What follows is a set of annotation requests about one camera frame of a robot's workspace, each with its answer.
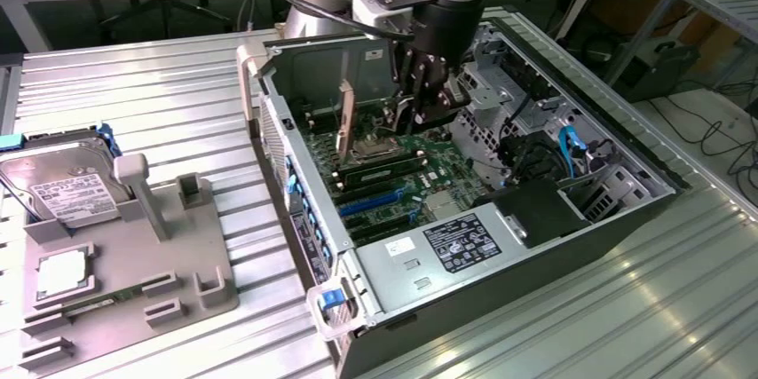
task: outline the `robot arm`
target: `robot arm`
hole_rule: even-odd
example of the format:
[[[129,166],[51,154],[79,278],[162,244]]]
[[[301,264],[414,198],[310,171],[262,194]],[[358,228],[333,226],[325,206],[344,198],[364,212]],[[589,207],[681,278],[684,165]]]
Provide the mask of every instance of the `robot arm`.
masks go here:
[[[400,86],[390,108],[394,130],[436,127],[468,104],[456,75],[482,11],[484,0],[352,0],[352,16],[361,23],[413,35],[409,42],[392,41]]]

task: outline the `power supply label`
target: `power supply label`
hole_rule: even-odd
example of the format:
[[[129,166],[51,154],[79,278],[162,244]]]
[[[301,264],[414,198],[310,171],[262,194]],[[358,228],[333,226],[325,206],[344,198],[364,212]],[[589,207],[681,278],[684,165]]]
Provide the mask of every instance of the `power supply label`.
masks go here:
[[[63,223],[115,210],[115,202],[95,173],[30,186],[30,190]]]
[[[473,213],[429,228],[424,236],[446,272],[465,270],[501,253]]]

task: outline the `aluminum profile table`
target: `aluminum profile table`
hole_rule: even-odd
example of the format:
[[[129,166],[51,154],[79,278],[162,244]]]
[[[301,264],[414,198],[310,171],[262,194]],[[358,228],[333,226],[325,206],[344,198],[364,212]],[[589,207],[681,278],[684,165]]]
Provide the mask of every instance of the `aluminum profile table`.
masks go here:
[[[35,133],[106,122],[125,153],[143,153],[150,186],[198,172],[212,182],[240,306],[209,320],[79,364],[51,378],[333,376],[325,343],[245,133],[236,47],[273,31],[26,55],[1,74],[5,131]],[[22,210],[2,199],[0,377],[13,367],[21,321]]]
[[[675,206],[585,268],[386,362],[362,378],[758,376],[755,208],[518,15],[497,12],[597,105],[692,185]],[[268,32],[254,37],[273,37]],[[109,119],[153,184],[194,169],[213,181],[241,306],[53,376],[329,378],[333,367],[241,135],[234,47],[212,36],[27,55],[5,87],[10,123],[53,130]],[[0,219],[0,377],[19,277],[19,206]]]
[[[620,55],[613,59],[605,74],[605,82],[612,85],[623,74],[641,43],[649,38],[656,25],[665,16],[676,0],[659,0],[641,27]],[[700,12],[708,14],[728,26],[741,37],[758,43],[758,0],[681,0]]]

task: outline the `motherboard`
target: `motherboard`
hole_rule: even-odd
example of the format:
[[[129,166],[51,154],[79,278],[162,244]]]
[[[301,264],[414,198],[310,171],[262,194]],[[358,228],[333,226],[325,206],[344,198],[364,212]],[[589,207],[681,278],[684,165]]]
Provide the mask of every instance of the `motherboard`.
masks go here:
[[[374,120],[370,106],[361,107],[341,160],[333,115],[312,115],[308,124],[300,132],[357,246],[450,217],[490,191],[441,127],[398,135]]]

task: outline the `blue latch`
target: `blue latch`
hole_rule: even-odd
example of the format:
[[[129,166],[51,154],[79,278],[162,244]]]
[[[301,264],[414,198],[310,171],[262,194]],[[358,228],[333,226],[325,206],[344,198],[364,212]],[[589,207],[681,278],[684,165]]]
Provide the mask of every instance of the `blue latch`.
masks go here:
[[[286,194],[292,194],[294,191],[294,185],[297,184],[297,175],[292,175],[286,181]]]
[[[121,155],[121,149],[118,148],[118,144],[115,144],[111,127],[106,123],[99,123],[94,131],[105,139],[113,157],[118,157]]]
[[[563,154],[565,163],[568,163],[568,173],[571,175],[571,178],[573,178],[575,174],[573,174],[573,162],[571,160],[572,159],[571,150],[575,147],[580,151],[585,151],[587,149],[585,143],[579,139],[579,135],[576,135],[576,129],[573,129],[573,126],[568,125],[560,128],[560,132],[557,132],[557,144],[560,146],[560,153]]]
[[[318,298],[318,307],[321,308],[321,311],[326,311],[345,302],[346,299],[344,298],[344,292],[341,292],[340,288],[337,288],[321,293],[321,297]]]
[[[2,135],[0,137],[0,152],[23,148],[23,134]]]

